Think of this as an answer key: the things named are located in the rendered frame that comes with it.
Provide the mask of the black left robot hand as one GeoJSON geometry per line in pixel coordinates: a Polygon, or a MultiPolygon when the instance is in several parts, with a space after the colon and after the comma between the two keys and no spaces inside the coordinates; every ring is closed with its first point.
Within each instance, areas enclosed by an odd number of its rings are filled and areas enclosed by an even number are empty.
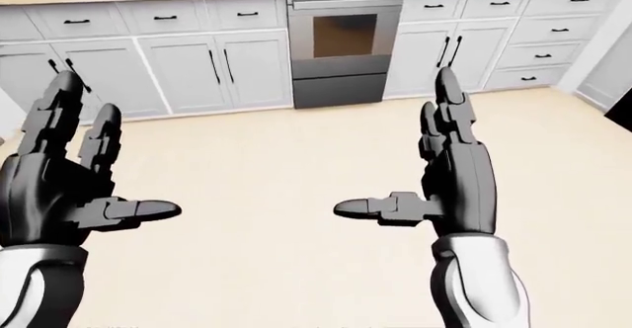
{"type": "Polygon", "coordinates": [[[181,214],[174,204],[114,196],[121,112],[105,104],[83,137],[80,161],[66,157],[83,104],[83,83],[62,71],[27,114],[17,151],[0,168],[0,247],[80,246],[89,233],[136,229],[181,214]]]}

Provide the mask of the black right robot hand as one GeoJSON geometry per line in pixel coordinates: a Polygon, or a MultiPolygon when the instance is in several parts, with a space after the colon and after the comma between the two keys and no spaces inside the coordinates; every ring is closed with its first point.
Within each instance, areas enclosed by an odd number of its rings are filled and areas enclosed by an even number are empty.
{"type": "Polygon", "coordinates": [[[435,100],[420,113],[423,193],[394,192],[385,199],[346,200],[333,208],[340,217],[376,220],[381,226],[433,224],[436,235],[496,231],[497,187],[491,158],[477,140],[467,93],[444,66],[434,82],[435,100]]]}

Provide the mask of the stainless steel stove with oven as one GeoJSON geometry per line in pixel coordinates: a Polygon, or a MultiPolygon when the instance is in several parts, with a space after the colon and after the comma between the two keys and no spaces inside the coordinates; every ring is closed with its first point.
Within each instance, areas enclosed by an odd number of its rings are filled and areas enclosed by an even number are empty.
{"type": "Polygon", "coordinates": [[[381,102],[404,0],[286,0],[293,105],[381,102]]]}

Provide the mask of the white cabinet door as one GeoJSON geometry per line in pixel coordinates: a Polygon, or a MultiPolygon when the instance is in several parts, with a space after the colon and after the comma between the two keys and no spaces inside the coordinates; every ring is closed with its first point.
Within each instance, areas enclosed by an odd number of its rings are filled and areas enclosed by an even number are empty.
{"type": "Polygon", "coordinates": [[[124,117],[167,114],[132,40],[55,42],[51,46],[80,75],[93,95],[117,105],[124,117]]]}
{"type": "Polygon", "coordinates": [[[445,37],[452,37],[457,24],[402,23],[392,51],[384,98],[431,95],[445,37]]]}
{"type": "Polygon", "coordinates": [[[476,91],[482,88],[483,81],[507,42],[514,24],[514,19],[458,23],[443,65],[447,66],[452,58],[457,37],[463,36],[456,58],[449,67],[462,90],[476,91]]]}
{"type": "Polygon", "coordinates": [[[49,59],[59,72],[66,69],[47,43],[0,45],[0,87],[25,112],[57,74],[48,65],[49,59]]]}
{"type": "Polygon", "coordinates": [[[235,108],[284,108],[292,104],[284,31],[221,34],[214,39],[235,108]],[[235,84],[228,75],[224,48],[228,52],[235,84]]]}
{"type": "Polygon", "coordinates": [[[143,38],[138,42],[175,114],[232,108],[211,36],[143,38]],[[221,85],[214,78],[209,49],[213,52],[221,85]]]}

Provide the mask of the black appliance corner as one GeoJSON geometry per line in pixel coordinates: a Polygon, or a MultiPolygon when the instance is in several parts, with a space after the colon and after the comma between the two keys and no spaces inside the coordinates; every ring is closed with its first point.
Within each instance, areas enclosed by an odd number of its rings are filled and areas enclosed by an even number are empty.
{"type": "Polygon", "coordinates": [[[615,102],[604,116],[613,123],[632,132],[632,87],[615,102]]]}

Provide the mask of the white side cabinet panel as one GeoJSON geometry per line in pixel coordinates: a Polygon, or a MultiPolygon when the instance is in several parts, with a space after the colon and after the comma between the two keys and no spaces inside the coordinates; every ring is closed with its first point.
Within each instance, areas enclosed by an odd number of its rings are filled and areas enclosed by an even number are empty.
{"type": "Polygon", "coordinates": [[[632,24],[578,87],[578,96],[606,113],[632,88],[632,24]]]}

